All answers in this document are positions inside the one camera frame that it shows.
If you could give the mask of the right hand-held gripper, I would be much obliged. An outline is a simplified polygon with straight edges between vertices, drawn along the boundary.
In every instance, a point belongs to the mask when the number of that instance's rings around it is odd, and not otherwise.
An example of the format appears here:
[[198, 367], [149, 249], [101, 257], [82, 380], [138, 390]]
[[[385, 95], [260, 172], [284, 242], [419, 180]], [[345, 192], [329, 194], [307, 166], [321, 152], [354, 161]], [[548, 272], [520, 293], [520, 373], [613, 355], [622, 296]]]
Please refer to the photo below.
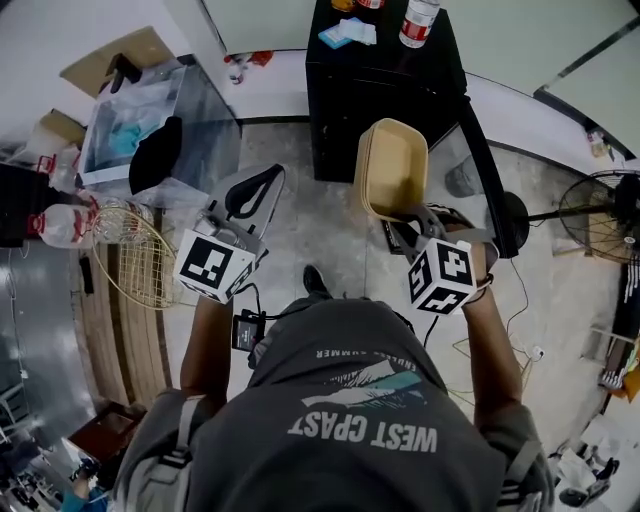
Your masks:
[[[466, 229], [448, 232], [443, 218], [450, 209], [435, 203], [414, 206], [414, 215], [388, 221], [390, 252], [409, 262], [410, 303], [416, 310], [449, 316], [480, 297], [493, 283], [490, 272], [498, 257], [489, 232]], [[485, 250], [485, 274], [475, 272], [473, 246]]]

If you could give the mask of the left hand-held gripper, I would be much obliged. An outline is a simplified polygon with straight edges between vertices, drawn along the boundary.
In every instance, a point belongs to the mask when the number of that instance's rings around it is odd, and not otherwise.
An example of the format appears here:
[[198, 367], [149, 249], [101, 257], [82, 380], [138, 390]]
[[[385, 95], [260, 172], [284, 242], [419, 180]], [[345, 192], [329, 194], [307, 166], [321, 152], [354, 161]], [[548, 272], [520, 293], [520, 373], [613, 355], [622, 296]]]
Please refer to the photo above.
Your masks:
[[214, 211], [234, 215], [236, 223], [200, 212], [195, 226], [184, 231], [173, 277], [190, 291], [228, 303], [268, 253], [260, 238], [285, 181], [286, 170], [280, 164], [247, 167], [220, 181], [214, 190]]

